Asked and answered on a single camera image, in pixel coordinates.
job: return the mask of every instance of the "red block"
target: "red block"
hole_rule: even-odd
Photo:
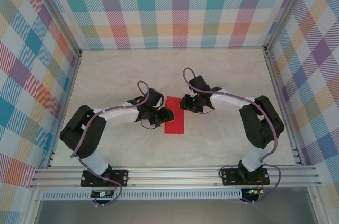
[[[174,121],[165,124],[165,134],[184,134],[184,110],[180,109],[180,98],[167,97],[166,108],[171,109]]]

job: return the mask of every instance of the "marble surface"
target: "marble surface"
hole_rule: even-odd
[[[266,95],[278,110],[270,76],[260,49],[155,49],[86,51],[76,78],[65,124],[81,105],[102,108],[140,96],[137,81],[166,96],[189,93],[182,71],[191,67],[211,86],[241,96]],[[248,145],[239,114],[214,110],[185,111],[185,134],[166,135],[164,127],[147,130],[138,123],[108,127],[98,149],[113,166],[237,165]],[[53,166],[78,166],[59,141]],[[286,132],[269,164],[293,165]]]

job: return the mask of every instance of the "purple cable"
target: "purple cable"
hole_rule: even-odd
[[[125,106],[114,106],[114,107],[109,107],[108,109],[104,109],[104,110],[102,110],[102,111],[99,111],[99,112],[96,113],[95,115],[93,115],[93,116],[90,118],[90,120],[88,121],[88,123],[87,123],[87,125],[86,125],[86,127],[85,127],[85,129],[84,129],[84,132],[83,132],[83,134],[82,134],[82,136],[81,136],[81,138],[80,138],[80,140],[79,140],[78,145],[76,146],[76,148],[75,148],[74,151],[72,152],[72,154],[71,154],[71,156],[70,156],[71,158],[73,158],[74,156],[76,156],[76,153],[78,152],[79,148],[81,147],[81,144],[82,144],[83,141],[84,141],[84,138],[85,138],[85,135],[86,135],[86,133],[87,133],[87,130],[88,130],[89,126],[91,125],[92,121],[93,121],[98,115],[102,114],[104,111],[107,112],[107,111],[111,111],[111,110],[114,110],[114,109],[121,109],[121,108],[123,108],[123,109],[125,109],[125,108],[130,109],[130,108],[133,108],[133,107],[138,107],[138,106],[143,105],[143,104],[147,101],[147,99],[148,99],[148,97],[149,97],[149,86],[148,86],[147,83],[144,82],[144,81],[138,81],[138,83],[137,83],[138,88],[139,88],[139,90],[141,91],[141,93],[142,93],[143,95],[145,95],[145,94],[143,93],[143,91],[142,91],[141,88],[140,88],[140,85],[139,85],[140,83],[143,83],[143,84],[146,86],[146,88],[147,88],[147,93],[146,93],[145,99],[144,99],[142,102],[140,102],[140,103],[138,103],[138,104],[136,104],[136,105],[127,106],[127,107],[125,107]],[[96,201],[96,198],[95,198],[95,199],[94,199],[94,202],[96,203],[96,205],[100,205],[100,206],[102,206],[102,207],[105,207],[105,206],[110,205],[110,204],[112,204],[113,202],[115,202],[115,201],[118,199],[118,197],[120,197],[120,195],[121,195],[121,193],[122,193],[122,186],[121,186],[121,184],[118,183],[118,182],[116,182],[116,181],[114,181],[114,180],[112,180],[112,179],[109,179],[109,178],[103,177],[103,176],[101,176],[101,175],[98,175],[98,174],[95,173],[93,170],[91,170],[91,169],[90,169],[90,168],[89,168],[89,167],[88,167],[88,166],[87,166],[80,158],[79,158],[78,160],[79,160],[79,162],[80,162],[85,168],[88,169],[88,171],[89,171],[92,175],[94,175],[94,176],[96,176],[96,177],[98,177],[98,178],[100,178],[100,179],[102,179],[102,180],[105,180],[105,181],[111,182],[111,183],[113,183],[113,184],[116,184],[116,185],[119,186],[119,188],[120,188],[119,194],[118,194],[114,199],[110,200],[107,204],[98,204],[97,201]]]
[[[265,113],[265,111],[264,111],[258,104],[256,104],[254,101],[251,101],[251,100],[249,100],[249,99],[247,99],[247,98],[244,98],[244,97],[241,97],[241,96],[232,94],[232,93],[222,93],[222,92],[215,92],[215,91],[204,91],[204,90],[197,89],[197,88],[193,87],[193,86],[188,82],[188,80],[186,79],[185,73],[186,73],[187,70],[189,70],[189,71],[193,74],[194,77],[195,77],[195,73],[194,73],[194,71],[193,71],[191,68],[189,68],[189,67],[185,68],[184,71],[183,71],[183,77],[184,77],[184,80],[185,80],[186,84],[188,84],[188,86],[189,86],[191,89],[193,89],[193,90],[195,90],[195,91],[197,91],[197,92],[200,92],[200,93],[211,93],[211,94],[227,95],[227,96],[230,96],[230,97],[233,97],[233,98],[236,98],[236,99],[238,99],[238,100],[245,101],[245,102],[248,102],[248,103],[254,105],[254,106],[255,106],[255,107],[263,114],[263,116],[265,117],[267,123],[269,124],[269,126],[270,126],[270,128],[271,128],[271,130],[272,130],[272,132],[273,132],[273,138],[274,138],[274,147],[273,147],[273,149],[272,149],[269,153],[265,154],[265,155],[261,158],[260,161],[263,162],[264,159],[266,159],[268,156],[270,156],[271,154],[273,154],[273,153],[276,151],[276,149],[277,149],[277,147],[278,147],[278,137],[277,137],[277,135],[276,135],[276,131],[275,131],[275,129],[274,129],[274,126],[273,126],[273,124],[272,124],[272,122],[271,122],[269,116]],[[278,181],[276,182],[274,188],[272,189],[271,193],[269,194],[269,195],[271,195],[272,192],[278,187],[278,185],[279,185],[279,183],[280,183],[280,180],[281,180],[281,170],[280,170],[277,166],[275,166],[275,165],[269,165],[269,164],[264,163],[264,166],[274,167],[274,168],[276,168],[276,169],[278,170],[278,173],[279,173]],[[265,200],[269,195],[267,195],[266,197],[264,197],[264,198],[262,198],[262,199],[260,199],[260,200],[257,200],[257,202],[261,202],[261,201]]]

